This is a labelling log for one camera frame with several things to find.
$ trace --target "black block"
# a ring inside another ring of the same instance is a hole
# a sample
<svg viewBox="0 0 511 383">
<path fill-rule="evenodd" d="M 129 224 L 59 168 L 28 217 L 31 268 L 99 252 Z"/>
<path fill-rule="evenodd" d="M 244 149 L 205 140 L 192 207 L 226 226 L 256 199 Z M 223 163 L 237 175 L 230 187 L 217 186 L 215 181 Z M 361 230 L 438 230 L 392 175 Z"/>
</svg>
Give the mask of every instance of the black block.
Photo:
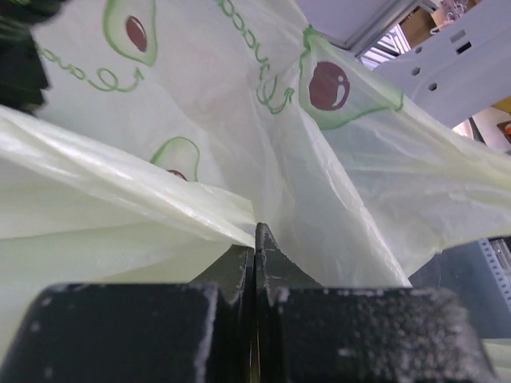
<svg viewBox="0 0 511 383">
<path fill-rule="evenodd" d="M 271 316 L 282 359 L 266 381 L 497 381 L 448 290 L 282 289 Z"/>
<path fill-rule="evenodd" d="M 240 382 L 217 286 L 59 285 L 35 300 L 1 383 Z"/>
</svg>

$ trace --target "cardboard box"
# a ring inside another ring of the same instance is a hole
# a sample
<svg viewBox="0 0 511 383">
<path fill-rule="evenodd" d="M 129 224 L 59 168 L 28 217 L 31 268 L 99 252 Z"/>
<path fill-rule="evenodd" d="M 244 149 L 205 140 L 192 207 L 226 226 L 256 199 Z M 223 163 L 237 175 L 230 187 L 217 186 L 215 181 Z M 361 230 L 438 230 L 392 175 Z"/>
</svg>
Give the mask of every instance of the cardboard box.
<svg viewBox="0 0 511 383">
<path fill-rule="evenodd" d="M 497 102 L 494 107 L 500 109 L 503 112 L 511 113 L 511 96 Z"/>
<path fill-rule="evenodd" d="M 422 8 L 419 8 L 401 22 L 402 32 L 405 34 L 411 48 L 421 45 L 430 38 L 430 31 L 435 26 L 431 15 Z"/>
</svg>

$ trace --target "avocado print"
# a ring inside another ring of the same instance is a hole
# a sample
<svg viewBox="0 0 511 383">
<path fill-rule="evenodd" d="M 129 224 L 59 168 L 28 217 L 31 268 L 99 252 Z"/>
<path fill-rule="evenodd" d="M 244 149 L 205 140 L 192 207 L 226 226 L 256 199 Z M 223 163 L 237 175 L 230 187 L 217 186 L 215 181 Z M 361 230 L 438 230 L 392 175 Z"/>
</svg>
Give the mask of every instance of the avocado print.
<svg viewBox="0 0 511 383">
<path fill-rule="evenodd" d="M 370 113 L 402 107 L 403 95 L 352 57 L 335 50 L 311 27 L 303 32 L 299 102 L 322 130 Z"/>
<path fill-rule="evenodd" d="M 165 142 L 151 159 L 151 164 L 163 168 L 185 181 L 197 181 L 200 151 L 185 137 L 174 137 Z"/>
<path fill-rule="evenodd" d="M 108 0 L 103 33 L 121 56 L 153 66 L 158 52 L 155 0 Z"/>
</svg>

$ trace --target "plastic bag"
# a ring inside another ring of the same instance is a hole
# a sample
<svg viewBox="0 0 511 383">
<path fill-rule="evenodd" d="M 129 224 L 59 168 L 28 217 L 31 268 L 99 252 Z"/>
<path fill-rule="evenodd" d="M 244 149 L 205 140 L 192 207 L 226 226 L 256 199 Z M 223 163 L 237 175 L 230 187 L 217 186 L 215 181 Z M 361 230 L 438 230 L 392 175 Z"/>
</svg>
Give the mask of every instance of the plastic bag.
<svg viewBox="0 0 511 383">
<path fill-rule="evenodd" d="M 38 116 L 78 135 L 1 111 L 1 155 L 43 175 L 16 170 L 18 206 L 58 223 L 0 239 L 6 322 L 50 282 L 189 280 L 199 266 L 161 270 L 188 247 L 204 267 L 251 246 L 248 201 L 326 285 L 409 286 L 436 250 L 509 232 L 509 161 L 329 46 L 294 2 L 74 0 L 35 38 L 52 85 Z M 46 187 L 62 209 L 38 203 Z"/>
<path fill-rule="evenodd" d="M 249 201 L 6 108 L 0 158 L 0 355 L 49 284 L 187 282 L 253 246 Z"/>
</svg>

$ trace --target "white metal bracket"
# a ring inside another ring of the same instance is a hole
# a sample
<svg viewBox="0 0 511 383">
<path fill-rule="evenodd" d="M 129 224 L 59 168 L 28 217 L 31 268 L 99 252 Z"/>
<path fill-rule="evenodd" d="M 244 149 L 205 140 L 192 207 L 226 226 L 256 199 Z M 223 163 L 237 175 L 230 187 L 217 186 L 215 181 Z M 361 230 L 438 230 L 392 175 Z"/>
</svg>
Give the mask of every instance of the white metal bracket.
<svg viewBox="0 0 511 383">
<path fill-rule="evenodd" d="M 511 95 L 511 0 L 484 0 L 374 71 L 449 128 Z"/>
</svg>

